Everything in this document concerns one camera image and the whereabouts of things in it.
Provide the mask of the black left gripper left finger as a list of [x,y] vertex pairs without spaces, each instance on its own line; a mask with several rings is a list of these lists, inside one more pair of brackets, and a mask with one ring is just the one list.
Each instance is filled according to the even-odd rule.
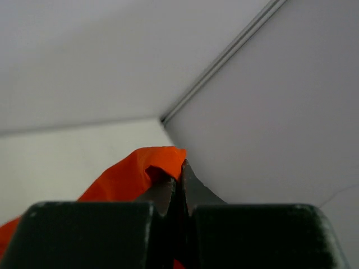
[[172,268],[176,182],[131,202],[39,202],[23,214],[2,268]]

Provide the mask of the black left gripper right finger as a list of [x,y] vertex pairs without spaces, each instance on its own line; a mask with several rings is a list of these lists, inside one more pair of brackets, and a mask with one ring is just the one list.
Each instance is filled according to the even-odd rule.
[[181,169],[185,268],[348,268],[324,213],[313,205],[230,204]]

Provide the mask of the orange shorts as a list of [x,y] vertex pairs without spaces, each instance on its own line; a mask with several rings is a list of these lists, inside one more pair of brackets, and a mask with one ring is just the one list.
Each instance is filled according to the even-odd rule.
[[[74,202],[131,202],[139,198],[155,183],[166,179],[177,182],[185,150],[171,147],[144,147],[108,168]],[[1,260],[23,214],[1,227]],[[170,236],[177,234],[171,227]],[[173,250],[172,268],[182,268]]]

